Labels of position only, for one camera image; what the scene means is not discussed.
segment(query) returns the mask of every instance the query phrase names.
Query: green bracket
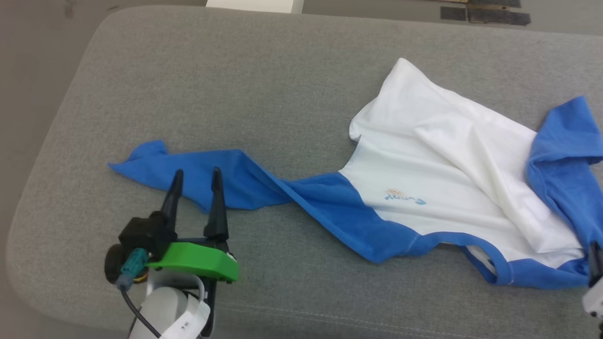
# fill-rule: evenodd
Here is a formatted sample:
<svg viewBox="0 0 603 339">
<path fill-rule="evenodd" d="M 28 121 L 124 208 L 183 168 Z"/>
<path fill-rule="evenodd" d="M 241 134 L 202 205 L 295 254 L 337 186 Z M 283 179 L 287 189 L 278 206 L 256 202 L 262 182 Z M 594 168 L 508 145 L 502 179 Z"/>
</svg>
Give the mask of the green bracket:
<svg viewBox="0 0 603 339">
<path fill-rule="evenodd" d="M 239 264 L 221 250 L 193 244 L 172 242 L 163 259 L 147 263 L 150 268 L 167 268 L 222 281 L 239 279 Z"/>
</svg>

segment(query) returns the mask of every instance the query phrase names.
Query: black cable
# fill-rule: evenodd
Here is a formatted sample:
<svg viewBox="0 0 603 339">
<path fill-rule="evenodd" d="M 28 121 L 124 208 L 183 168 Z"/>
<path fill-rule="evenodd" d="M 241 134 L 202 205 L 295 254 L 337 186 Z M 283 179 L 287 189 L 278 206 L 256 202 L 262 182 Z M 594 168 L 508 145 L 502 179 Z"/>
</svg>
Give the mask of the black cable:
<svg viewBox="0 0 603 339">
<path fill-rule="evenodd" d="M 197 299 L 197 300 L 201 301 L 201 299 L 199 299 L 199 296 L 198 296 L 198 295 L 196 295 L 196 294 L 195 294 L 195 293 L 193 293 L 193 292 L 189 292 L 189 291 L 187 291 L 187 290 L 180 290 L 180 291 L 181 291 L 182 293 L 184 293 L 186 297 L 188 297 L 189 295 L 191 295 L 191 296 L 195 297 L 195 299 Z"/>
<path fill-rule="evenodd" d="M 138 311 L 138 309 L 136 309 L 136 307 L 134 306 L 134 304 L 132 303 L 132 300 L 130 300 L 130 297 L 128 297 L 128 294 L 125 292 L 125 288 L 120 288 L 119 289 L 121 291 L 121 295 L 122 297 L 124 297 L 125 303 L 128 304 L 128 307 L 130 308 L 130 310 L 132 310 L 132 312 L 134 313 L 134 315 L 136 316 L 136 318 L 138 318 L 138 320 L 140 320 L 140 322 L 145 325 L 149 331 L 151 331 L 151 333 L 153 333 L 153 335 L 157 338 L 161 338 L 161 333 L 159 333 L 152 325 L 151 323 L 149 323 L 145 317 L 142 316 L 142 314 L 140 314 L 140 312 Z"/>
</svg>

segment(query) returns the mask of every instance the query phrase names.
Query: gray fabric surface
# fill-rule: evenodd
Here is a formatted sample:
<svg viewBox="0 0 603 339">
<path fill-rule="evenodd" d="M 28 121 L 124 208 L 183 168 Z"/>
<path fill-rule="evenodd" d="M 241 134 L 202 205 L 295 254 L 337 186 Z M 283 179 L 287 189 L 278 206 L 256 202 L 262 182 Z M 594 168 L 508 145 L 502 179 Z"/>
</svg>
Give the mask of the gray fabric surface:
<svg viewBox="0 0 603 339">
<path fill-rule="evenodd" d="M 603 39 L 418 22 L 142 7 L 92 39 L 31 173 L 8 239 L 19 295 L 53 317 L 127 329 L 103 259 L 163 193 L 107 167 L 141 142 L 241 148 L 278 177 L 336 171 L 347 128 L 397 58 L 537 129 L 586 95 L 603 122 Z M 603 178 L 600 167 L 595 168 Z M 454 247 L 374 265 L 294 204 L 230 211 L 241 280 L 220 286 L 218 338 L 594 338 L 583 289 L 489 285 Z M 190 201 L 180 236 L 206 216 Z M 143 287 L 134 287 L 136 303 Z"/>
</svg>

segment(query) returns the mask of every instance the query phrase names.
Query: teal connector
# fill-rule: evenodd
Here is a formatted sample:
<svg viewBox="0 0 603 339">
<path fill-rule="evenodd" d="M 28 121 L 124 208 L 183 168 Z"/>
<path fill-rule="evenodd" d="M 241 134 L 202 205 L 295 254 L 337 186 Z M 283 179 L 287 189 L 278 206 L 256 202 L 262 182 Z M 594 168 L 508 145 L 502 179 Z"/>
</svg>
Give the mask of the teal connector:
<svg viewBox="0 0 603 339">
<path fill-rule="evenodd" d="M 130 290 L 132 284 L 134 283 L 134 279 L 140 273 L 140 271 L 145 268 L 145 265 L 149 261 L 147 251 L 144 249 L 135 249 L 132 251 L 128 260 L 125 261 L 125 264 L 121 267 L 121 274 L 115 285 L 118 290 Z"/>
</svg>

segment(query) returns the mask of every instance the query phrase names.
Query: printed logo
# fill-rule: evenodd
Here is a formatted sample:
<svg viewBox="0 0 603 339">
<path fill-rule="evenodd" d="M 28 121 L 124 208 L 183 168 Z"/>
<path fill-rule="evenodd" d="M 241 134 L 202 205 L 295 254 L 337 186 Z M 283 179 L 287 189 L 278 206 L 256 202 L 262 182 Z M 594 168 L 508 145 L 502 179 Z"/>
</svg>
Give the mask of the printed logo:
<svg viewBox="0 0 603 339">
<path fill-rule="evenodd" d="M 426 202 L 423 199 L 405 196 L 404 193 L 402 193 L 402 191 L 400 191 L 399 189 L 390 188 L 387 191 L 385 191 L 385 193 L 387 193 L 387 197 L 385 197 L 386 200 L 389 200 L 389 199 L 414 200 L 415 204 L 417 204 L 417 205 L 426 204 Z"/>
</svg>

